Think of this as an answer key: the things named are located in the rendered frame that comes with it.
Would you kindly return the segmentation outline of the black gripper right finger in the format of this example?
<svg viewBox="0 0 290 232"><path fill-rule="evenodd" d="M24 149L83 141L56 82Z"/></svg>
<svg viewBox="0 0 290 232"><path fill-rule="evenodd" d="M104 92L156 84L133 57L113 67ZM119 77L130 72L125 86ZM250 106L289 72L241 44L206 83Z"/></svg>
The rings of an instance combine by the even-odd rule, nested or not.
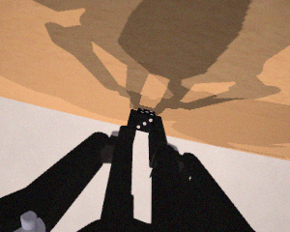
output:
<svg viewBox="0 0 290 232"><path fill-rule="evenodd" d="M148 144L151 223L166 222L167 232L256 232L198 157L167 143L160 116Z"/></svg>

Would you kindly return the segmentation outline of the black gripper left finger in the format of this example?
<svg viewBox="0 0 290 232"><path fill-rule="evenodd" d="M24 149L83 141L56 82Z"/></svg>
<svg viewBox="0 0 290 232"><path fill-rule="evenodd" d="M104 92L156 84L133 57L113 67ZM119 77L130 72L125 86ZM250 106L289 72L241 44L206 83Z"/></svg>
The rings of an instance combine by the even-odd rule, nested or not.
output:
<svg viewBox="0 0 290 232"><path fill-rule="evenodd" d="M50 232L104 163L111 167L99 232L133 232L136 122L137 110L131 109L127 125L110 137L92 133L26 188L0 197L0 232Z"/></svg>

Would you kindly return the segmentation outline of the black die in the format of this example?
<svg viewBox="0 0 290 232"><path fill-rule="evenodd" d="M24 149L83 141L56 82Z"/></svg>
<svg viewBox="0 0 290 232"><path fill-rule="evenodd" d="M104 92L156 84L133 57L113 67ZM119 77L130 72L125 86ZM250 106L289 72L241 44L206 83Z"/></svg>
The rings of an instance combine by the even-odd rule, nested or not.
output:
<svg viewBox="0 0 290 232"><path fill-rule="evenodd" d="M155 111L138 108L136 130L151 133L156 120Z"/></svg>

